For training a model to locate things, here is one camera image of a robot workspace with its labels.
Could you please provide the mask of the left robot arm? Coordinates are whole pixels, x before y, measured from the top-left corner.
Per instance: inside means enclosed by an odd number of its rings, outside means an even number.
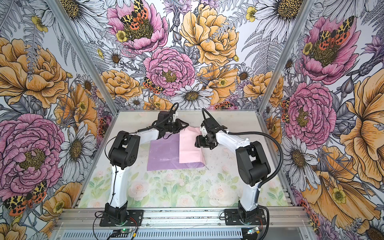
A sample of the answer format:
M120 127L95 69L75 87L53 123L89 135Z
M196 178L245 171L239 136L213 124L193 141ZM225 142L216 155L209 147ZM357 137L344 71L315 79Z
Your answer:
M127 207L127 187L124 184L128 182L128 168L136 162L140 145L159 140L167 133L178 134L188 126L187 122L177 119L175 113L161 111L156 123L149 127L133 133L118 132L107 155L113 166L113 181L105 213L118 214Z

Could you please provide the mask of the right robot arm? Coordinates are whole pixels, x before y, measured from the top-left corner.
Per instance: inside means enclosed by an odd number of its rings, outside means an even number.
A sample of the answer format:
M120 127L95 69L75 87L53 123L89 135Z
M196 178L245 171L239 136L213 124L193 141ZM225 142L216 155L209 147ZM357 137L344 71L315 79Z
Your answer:
M242 139L239 134L222 131L217 124L202 123L201 134L196 137L195 147L214 149L222 145L236 155L238 173L248 185L238 203L240 217L248 219L260 212L259 196L262 181L271 173L262 144Z

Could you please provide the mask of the purple wrapping paper sheet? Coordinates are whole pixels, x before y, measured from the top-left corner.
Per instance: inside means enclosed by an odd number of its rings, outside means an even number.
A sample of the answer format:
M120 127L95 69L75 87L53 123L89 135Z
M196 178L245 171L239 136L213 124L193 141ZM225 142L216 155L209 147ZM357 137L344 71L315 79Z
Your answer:
M203 168L203 151L195 146L199 128L187 127L178 134L166 134L150 143L148 171Z

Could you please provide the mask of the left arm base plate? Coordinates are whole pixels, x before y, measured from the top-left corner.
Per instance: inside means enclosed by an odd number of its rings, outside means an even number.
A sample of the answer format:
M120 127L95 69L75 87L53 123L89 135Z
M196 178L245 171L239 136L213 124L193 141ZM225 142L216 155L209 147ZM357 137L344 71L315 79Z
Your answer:
M100 227L140 227L144 210L122 210L104 212L99 223Z

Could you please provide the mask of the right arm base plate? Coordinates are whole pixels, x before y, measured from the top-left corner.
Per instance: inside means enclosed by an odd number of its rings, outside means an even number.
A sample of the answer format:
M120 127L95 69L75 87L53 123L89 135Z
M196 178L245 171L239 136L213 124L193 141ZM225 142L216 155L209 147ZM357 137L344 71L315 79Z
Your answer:
M225 209L224 221L227 226L265 226L266 214L262 209L245 211L243 209Z

